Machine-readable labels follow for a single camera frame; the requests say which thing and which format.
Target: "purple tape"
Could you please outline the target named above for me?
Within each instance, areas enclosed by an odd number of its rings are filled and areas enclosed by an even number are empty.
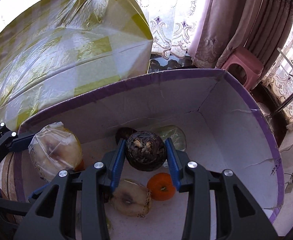
[[[256,117],[266,139],[270,146],[272,157],[276,161],[280,161],[276,171],[277,180],[278,180],[278,199],[277,205],[281,206],[284,200],[284,174],[283,166],[281,162],[281,156],[278,151],[277,143],[274,139],[274,136],[267,124],[266,120],[262,116],[260,109],[248,91],[228,72],[222,69],[180,69],[180,70],[169,70],[163,72],[154,72],[151,74],[145,74],[142,76],[130,78],[127,80],[119,81],[93,91],[87,92],[85,94],[79,95],[77,97],[68,99],[61,103],[58,103],[54,106],[48,107],[45,110],[42,110],[30,117],[25,121],[19,130],[19,133],[25,131],[26,127],[29,125],[35,125],[43,120],[46,120],[49,117],[52,117],[57,114],[81,107],[91,102],[101,100],[103,98],[135,89],[138,87],[148,86],[153,83],[160,83],[171,80],[180,80],[180,79],[189,79],[189,78],[203,78],[203,77],[212,77],[212,78],[224,78],[238,94],[242,97],[244,102],[251,109],[253,115]],[[25,201],[24,188],[23,188],[23,178],[22,178],[22,155],[14,154],[14,183],[16,188],[16,196],[18,201]],[[273,223],[277,215],[280,212],[280,208],[275,208],[273,214],[269,220]]]

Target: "silver screw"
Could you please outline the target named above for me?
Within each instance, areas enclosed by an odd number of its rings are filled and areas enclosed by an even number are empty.
[[[62,178],[65,177],[66,175],[67,175],[66,170],[62,170],[62,171],[59,172],[59,176],[62,177]]]
[[[188,162],[188,167],[189,168],[196,168],[198,164],[196,162]]]
[[[231,177],[233,175],[233,171],[232,170],[224,170],[224,175]]]
[[[96,163],[94,163],[94,167],[95,167],[96,169],[100,169],[100,168],[102,168],[103,166],[104,166],[103,162],[96,162]]]

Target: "pink plastic stool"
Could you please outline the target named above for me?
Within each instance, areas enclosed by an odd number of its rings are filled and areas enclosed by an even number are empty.
[[[249,90],[252,85],[257,81],[262,73],[263,65],[255,55],[243,47],[237,47],[224,63],[222,69],[228,70],[232,64],[240,65],[247,75],[245,84],[243,85],[246,90]]]

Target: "curtain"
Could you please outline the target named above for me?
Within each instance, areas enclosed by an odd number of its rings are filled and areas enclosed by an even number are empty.
[[[293,0],[263,0],[261,8],[245,44],[264,68],[254,87],[264,78],[290,34],[293,23]]]
[[[282,51],[289,60],[293,60],[293,25]],[[270,85],[272,93],[283,102],[293,92],[293,69],[280,55],[262,81],[264,86]],[[293,101],[283,110],[289,121],[287,129],[293,130]]]
[[[137,0],[153,35],[152,53],[183,58],[201,17],[205,0]]]
[[[262,0],[206,0],[189,55],[197,67],[221,68],[232,51],[244,46]]]

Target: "lace curtain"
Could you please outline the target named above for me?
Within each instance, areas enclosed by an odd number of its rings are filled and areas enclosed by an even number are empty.
[[[205,0],[137,0],[153,35],[152,53],[183,58],[195,34]]]
[[[293,60],[293,25],[290,35],[282,49],[289,60]],[[270,85],[273,94],[283,102],[293,93],[293,69],[288,62],[281,56],[277,58],[273,67],[262,79],[263,85]],[[284,108],[286,117],[289,120],[288,130],[293,130],[293,101]]]

